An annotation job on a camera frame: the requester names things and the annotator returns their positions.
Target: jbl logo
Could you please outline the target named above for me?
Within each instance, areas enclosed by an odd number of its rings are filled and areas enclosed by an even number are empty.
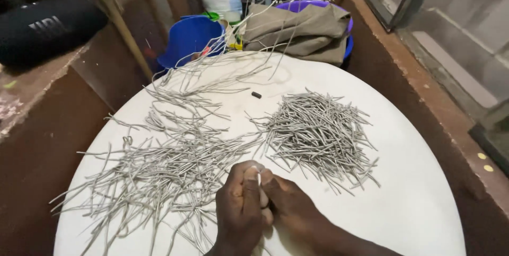
[[[29,24],[29,27],[37,32],[43,39],[52,39],[68,32],[67,28],[56,17],[46,18]]]

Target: green object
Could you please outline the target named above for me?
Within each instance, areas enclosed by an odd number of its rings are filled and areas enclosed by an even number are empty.
[[[207,16],[211,21],[217,21],[220,16],[216,12],[204,12],[202,16]]]
[[[5,89],[11,89],[12,87],[14,87],[14,85],[16,84],[16,82],[17,82],[17,81],[16,81],[16,80],[14,80],[14,81],[12,81],[12,82],[11,82],[11,83],[9,83],[9,84],[5,84],[5,85],[3,86],[3,88],[5,88]]]

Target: jbl speaker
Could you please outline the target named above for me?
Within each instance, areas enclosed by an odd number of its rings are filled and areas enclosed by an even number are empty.
[[[42,0],[0,16],[0,63],[29,67],[86,43],[108,22],[93,0]]]

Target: table surface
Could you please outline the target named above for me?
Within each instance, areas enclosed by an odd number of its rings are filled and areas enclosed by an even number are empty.
[[[232,53],[229,57],[230,60],[207,68],[196,84],[206,84],[218,78],[248,72],[264,63],[268,54],[245,56],[245,53]],[[283,56],[274,77],[269,80],[280,59],[281,55],[274,53],[267,62],[267,66],[272,68],[234,86],[250,87],[249,90],[235,94],[204,95],[214,102],[222,103],[219,112],[231,116],[231,121],[213,116],[207,120],[207,124],[214,128],[229,127],[230,130],[224,136],[235,137],[256,131],[244,111],[252,117],[265,116],[265,112],[275,112],[282,95],[305,92],[307,87],[321,94],[345,96],[339,102],[352,102],[353,106],[370,114],[367,120],[372,126],[364,126],[364,129],[378,151],[366,149],[366,154],[372,160],[380,157],[373,176],[381,184],[381,188],[372,181],[367,181],[365,191],[360,188],[352,190],[355,196],[348,193],[335,195],[327,183],[313,177],[306,179],[300,170],[289,174],[265,157],[257,157],[256,160],[272,169],[275,174],[295,181],[329,220],[359,237],[405,255],[465,255],[461,222],[449,185],[428,145],[405,116],[369,85],[329,64]],[[179,85],[180,82],[171,81],[166,88],[178,89]],[[262,98],[252,97],[252,91],[260,93]],[[143,123],[154,100],[142,90],[127,102],[115,117],[126,123]],[[105,152],[109,143],[112,151],[121,149],[122,137],[126,136],[127,130],[126,127],[109,121],[87,151]],[[134,144],[142,143],[147,137],[157,136],[156,133],[146,130],[131,130],[130,135]],[[245,155],[239,161],[251,157],[252,154]],[[70,188],[85,182],[86,176],[100,172],[103,164],[104,161],[93,156],[84,156]],[[90,191],[85,190],[65,208],[80,205],[89,197]],[[70,211],[60,216],[54,255],[71,256],[82,253],[90,239],[91,228],[87,227],[93,222],[93,219],[83,217],[83,213]],[[169,214],[165,220],[171,225],[180,223],[177,215]],[[159,227],[153,255],[166,254],[172,232],[169,227]],[[211,239],[215,239],[214,225],[207,226],[206,232]],[[124,239],[115,240],[108,254],[148,255],[151,235],[152,228],[147,225],[145,229],[138,229]],[[105,237],[99,237],[86,255],[102,254],[104,239]],[[265,239],[265,245],[273,255],[299,254],[292,249],[285,235],[280,235],[276,230],[270,239]],[[198,254],[198,251],[177,235],[171,255],[188,254]]]

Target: fingernail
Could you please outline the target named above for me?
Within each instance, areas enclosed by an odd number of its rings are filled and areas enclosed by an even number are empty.
[[[262,185],[264,185],[274,178],[274,174],[272,174],[272,171],[270,169],[264,168],[260,172],[260,178]]]
[[[258,181],[258,169],[255,166],[248,168],[244,173],[244,179]]]

